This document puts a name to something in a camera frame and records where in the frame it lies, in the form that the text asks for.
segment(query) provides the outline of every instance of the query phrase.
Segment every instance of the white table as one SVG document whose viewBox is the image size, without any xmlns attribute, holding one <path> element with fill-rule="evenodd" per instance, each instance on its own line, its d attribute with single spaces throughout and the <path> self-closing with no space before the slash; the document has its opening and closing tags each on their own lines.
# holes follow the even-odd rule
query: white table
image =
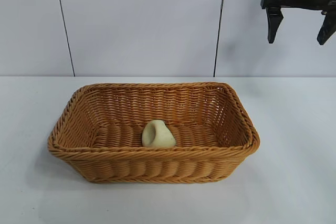
<svg viewBox="0 0 336 224">
<path fill-rule="evenodd" d="M 229 83 L 261 146 L 217 183 L 86 182 L 47 152 L 72 93 L 98 82 Z M 1 223 L 336 223 L 336 79 L 0 78 Z"/>
</svg>

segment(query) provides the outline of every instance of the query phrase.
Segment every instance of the wicker basket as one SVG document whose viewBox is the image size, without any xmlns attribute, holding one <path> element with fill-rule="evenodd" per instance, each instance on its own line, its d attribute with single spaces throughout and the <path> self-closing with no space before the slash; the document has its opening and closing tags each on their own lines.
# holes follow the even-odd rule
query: wicker basket
<svg viewBox="0 0 336 224">
<path fill-rule="evenodd" d="M 141 146 L 152 119 L 166 122 L 176 147 Z M 205 183 L 229 176 L 259 143 L 227 84 L 94 84 L 73 94 L 48 149 L 90 182 Z"/>
</svg>

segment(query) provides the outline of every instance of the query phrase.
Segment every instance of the white wall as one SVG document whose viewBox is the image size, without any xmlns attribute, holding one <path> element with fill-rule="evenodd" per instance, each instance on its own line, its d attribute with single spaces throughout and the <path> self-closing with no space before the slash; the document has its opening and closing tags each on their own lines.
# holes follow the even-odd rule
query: white wall
<svg viewBox="0 0 336 224">
<path fill-rule="evenodd" d="M 62 0 L 77 76 L 212 76 L 221 0 Z"/>
<path fill-rule="evenodd" d="M 0 75 L 71 76 L 59 0 L 0 4 Z"/>
<path fill-rule="evenodd" d="M 336 76 L 336 35 L 316 41 L 320 12 L 283 9 L 275 43 L 267 41 L 260 0 L 224 0 L 216 76 Z"/>
</svg>

